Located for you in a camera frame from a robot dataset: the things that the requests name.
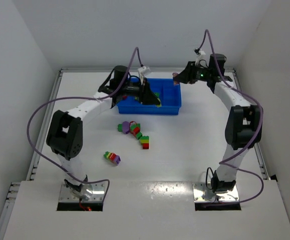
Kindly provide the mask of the purple lego brick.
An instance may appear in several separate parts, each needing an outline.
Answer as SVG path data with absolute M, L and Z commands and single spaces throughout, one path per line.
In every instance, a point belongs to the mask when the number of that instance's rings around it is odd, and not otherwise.
M 172 74 L 172 76 L 173 76 L 173 78 L 175 78 L 175 77 L 178 76 L 178 73 L 177 73 L 177 72 L 174 72 L 174 73 Z

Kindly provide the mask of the green yellow red lego stack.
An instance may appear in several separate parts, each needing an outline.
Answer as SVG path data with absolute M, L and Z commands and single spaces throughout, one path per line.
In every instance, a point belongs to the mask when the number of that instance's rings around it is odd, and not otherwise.
M 142 149 L 144 150 L 148 150 L 149 149 L 149 145 L 150 145 L 150 140 L 149 140 L 149 136 L 147 135 L 143 135 L 140 137 L 139 142 L 142 146 Z

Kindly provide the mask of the multicolour lego stack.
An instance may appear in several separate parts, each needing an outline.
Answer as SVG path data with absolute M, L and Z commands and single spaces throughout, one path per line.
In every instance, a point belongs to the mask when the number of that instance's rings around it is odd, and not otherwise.
M 156 96 L 156 107 L 161 107 L 161 100 L 160 100 L 160 94 L 158 92 L 155 92 L 154 95 Z

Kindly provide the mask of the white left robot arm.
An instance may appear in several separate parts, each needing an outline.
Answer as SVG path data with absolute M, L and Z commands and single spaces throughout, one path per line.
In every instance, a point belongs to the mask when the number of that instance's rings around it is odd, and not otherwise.
M 81 200 L 92 196 L 93 183 L 88 182 L 82 162 L 78 157 L 83 148 L 83 127 L 101 113 L 112 109 L 124 96 L 136 97 L 142 105 L 159 105 L 160 100 L 150 88 L 146 76 L 150 68 L 138 69 L 138 81 L 133 82 L 126 66 L 113 68 L 97 93 L 82 104 L 68 111 L 54 112 L 46 144 L 58 157 L 65 169 L 65 185 Z

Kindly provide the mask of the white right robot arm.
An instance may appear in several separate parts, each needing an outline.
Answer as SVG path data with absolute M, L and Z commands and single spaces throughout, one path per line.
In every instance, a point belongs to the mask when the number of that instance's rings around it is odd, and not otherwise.
M 235 88 L 232 79 L 224 75 L 226 56 L 211 54 L 206 67 L 190 61 L 181 73 L 175 73 L 175 83 L 206 82 L 229 111 L 225 126 L 227 147 L 219 167 L 212 173 L 210 188 L 214 193 L 233 190 L 236 175 L 246 153 L 261 139 L 261 108 L 251 104 Z

